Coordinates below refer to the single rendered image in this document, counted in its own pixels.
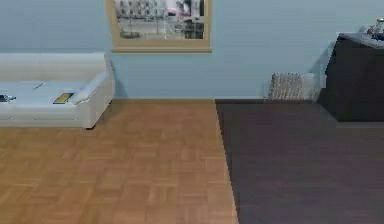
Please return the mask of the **wooden framed window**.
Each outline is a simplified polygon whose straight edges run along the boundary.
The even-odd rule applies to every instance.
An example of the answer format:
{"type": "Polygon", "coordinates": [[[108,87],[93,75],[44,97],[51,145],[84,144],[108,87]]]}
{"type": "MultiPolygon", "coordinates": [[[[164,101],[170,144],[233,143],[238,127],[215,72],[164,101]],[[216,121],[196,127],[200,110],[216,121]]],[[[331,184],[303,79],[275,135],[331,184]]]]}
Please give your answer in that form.
{"type": "Polygon", "coordinates": [[[211,53],[212,0],[104,0],[113,53],[211,53]]]}

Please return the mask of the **white sofa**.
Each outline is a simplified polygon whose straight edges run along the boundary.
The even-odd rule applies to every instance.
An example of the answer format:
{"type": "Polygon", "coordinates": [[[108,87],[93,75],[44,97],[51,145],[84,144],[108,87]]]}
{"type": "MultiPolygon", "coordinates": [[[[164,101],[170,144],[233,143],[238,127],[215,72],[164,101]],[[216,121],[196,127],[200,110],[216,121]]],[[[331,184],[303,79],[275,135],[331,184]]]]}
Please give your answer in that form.
{"type": "Polygon", "coordinates": [[[0,53],[0,127],[93,128],[115,96],[104,52],[0,53]],[[33,90],[38,84],[41,87],[33,90]],[[73,93],[65,104],[54,104],[73,93]]]}

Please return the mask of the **yellow flat book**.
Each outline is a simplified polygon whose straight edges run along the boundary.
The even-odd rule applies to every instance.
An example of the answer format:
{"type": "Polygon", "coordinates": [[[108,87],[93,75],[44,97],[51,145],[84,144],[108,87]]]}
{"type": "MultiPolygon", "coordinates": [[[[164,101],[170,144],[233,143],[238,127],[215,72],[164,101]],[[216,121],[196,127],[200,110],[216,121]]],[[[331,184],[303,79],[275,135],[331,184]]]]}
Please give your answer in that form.
{"type": "Polygon", "coordinates": [[[54,104],[65,104],[72,96],[73,93],[62,93],[54,100],[54,104]]]}

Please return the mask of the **dark brown cabinet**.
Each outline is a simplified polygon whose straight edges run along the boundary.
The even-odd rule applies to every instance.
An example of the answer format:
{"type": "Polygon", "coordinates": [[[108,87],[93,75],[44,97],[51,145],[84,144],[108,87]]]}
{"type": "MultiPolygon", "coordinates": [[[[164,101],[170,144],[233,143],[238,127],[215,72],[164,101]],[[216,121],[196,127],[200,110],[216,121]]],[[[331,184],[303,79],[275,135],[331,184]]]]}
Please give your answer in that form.
{"type": "Polygon", "coordinates": [[[384,47],[340,34],[326,68],[327,110],[339,122],[384,122],[384,47]]]}

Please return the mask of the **grey jar with red bits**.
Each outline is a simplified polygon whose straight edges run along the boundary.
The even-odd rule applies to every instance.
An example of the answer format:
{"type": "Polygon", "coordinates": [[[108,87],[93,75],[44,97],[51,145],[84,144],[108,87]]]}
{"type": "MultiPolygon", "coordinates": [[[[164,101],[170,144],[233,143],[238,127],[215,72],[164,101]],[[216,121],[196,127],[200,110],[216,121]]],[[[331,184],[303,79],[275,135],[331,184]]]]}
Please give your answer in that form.
{"type": "Polygon", "coordinates": [[[384,41],[384,18],[378,18],[376,24],[367,30],[367,35],[371,39],[384,41]]]}

